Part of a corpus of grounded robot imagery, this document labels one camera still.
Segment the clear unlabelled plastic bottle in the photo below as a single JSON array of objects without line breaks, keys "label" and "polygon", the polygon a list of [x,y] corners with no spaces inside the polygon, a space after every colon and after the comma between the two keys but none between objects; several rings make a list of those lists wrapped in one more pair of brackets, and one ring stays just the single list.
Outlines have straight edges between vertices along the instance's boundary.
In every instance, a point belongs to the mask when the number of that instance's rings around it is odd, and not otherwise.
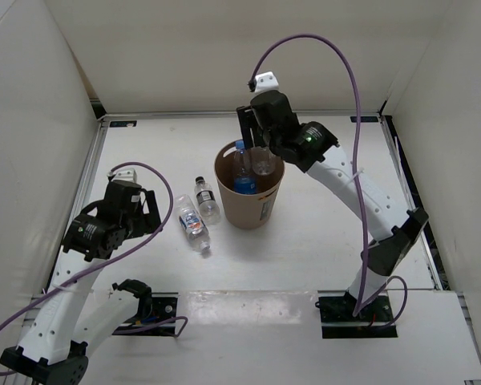
[{"label": "clear unlabelled plastic bottle", "polygon": [[254,147],[251,149],[253,171],[258,176],[268,176],[275,171],[276,158],[268,147]]}]

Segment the orange blue label bottle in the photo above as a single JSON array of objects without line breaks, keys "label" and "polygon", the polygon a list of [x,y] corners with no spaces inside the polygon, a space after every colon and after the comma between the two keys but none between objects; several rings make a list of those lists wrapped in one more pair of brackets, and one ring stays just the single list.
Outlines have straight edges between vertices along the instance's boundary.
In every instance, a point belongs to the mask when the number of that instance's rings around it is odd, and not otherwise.
[{"label": "orange blue label bottle", "polygon": [[197,252],[209,253],[211,241],[208,227],[203,222],[190,196],[180,195],[176,198],[175,203],[178,222],[185,233],[188,244]]}]

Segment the blue label water bottle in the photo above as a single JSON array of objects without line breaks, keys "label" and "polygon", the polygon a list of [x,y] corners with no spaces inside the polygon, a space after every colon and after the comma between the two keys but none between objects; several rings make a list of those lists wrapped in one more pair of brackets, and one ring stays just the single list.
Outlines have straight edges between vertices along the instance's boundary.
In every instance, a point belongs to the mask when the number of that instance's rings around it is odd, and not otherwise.
[{"label": "blue label water bottle", "polygon": [[243,195],[254,195],[257,193],[257,181],[249,151],[243,140],[235,142],[235,149],[232,162],[233,190]]}]

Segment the black label plastic bottle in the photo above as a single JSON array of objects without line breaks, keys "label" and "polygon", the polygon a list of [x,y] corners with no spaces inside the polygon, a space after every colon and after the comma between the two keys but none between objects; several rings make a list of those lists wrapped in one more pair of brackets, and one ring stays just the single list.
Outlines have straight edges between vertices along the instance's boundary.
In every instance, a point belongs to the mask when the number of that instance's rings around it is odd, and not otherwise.
[{"label": "black label plastic bottle", "polygon": [[220,221],[220,207],[212,191],[212,187],[202,176],[195,179],[194,195],[204,223],[214,225]]}]

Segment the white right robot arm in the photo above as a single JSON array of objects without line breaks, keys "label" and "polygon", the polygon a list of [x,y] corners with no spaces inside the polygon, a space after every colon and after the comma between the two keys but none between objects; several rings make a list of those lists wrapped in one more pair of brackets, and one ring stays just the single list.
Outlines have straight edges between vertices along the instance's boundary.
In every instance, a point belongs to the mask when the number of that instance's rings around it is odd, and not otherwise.
[{"label": "white right robot arm", "polygon": [[361,321],[429,220],[424,209],[408,209],[384,193],[349,160],[324,125],[302,123],[287,96],[271,90],[236,109],[247,148],[267,148],[287,164],[327,187],[362,222],[362,266],[347,290],[346,315]]}]

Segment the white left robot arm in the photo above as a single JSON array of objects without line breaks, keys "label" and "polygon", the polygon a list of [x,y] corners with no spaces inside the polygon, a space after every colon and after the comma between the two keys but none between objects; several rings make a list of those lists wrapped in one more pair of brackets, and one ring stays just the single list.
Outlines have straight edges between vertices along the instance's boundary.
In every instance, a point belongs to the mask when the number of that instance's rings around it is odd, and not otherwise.
[{"label": "white left robot arm", "polygon": [[88,342],[79,342],[77,321],[102,265],[126,241],[160,226],[156,195],[126,180],[108,183],[103,199],[84,207],[62,242],[50,298],[17,346],[0,363],[40,384],[77,384],[87,369]]}]

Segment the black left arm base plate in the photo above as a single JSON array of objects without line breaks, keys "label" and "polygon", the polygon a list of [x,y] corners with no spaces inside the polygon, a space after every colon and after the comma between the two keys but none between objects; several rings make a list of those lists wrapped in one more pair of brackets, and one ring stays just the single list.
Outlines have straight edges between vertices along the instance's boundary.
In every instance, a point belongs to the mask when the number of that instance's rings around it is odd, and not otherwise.
[{"label": "black left arm base plate", "polygon": [[152,305],[147,309],[147,315],[139,319],[135,315],[118,326],[114,334],[124,330],[134,330],[135,333],[125,334],[124,337],[148,336],[148,337],[172,337],[176,333],[176,321],[169,322],[157,328],[138,331],[152,324],[177,316],[178,293],[154,293]]}]

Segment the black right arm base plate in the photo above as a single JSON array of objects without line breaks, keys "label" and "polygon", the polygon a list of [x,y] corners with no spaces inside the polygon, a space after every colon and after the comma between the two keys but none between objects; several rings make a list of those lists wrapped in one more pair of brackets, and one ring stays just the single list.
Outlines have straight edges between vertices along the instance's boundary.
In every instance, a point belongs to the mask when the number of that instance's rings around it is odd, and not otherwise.
[{"label": "black right arm base plate", "polygon": [[395,325],[386,326],[393,318],[390,299],[380,295],[354,317],[355,300],[347,294],[319,297],[315,307],[319,310],[323,339],[397,338]]}]

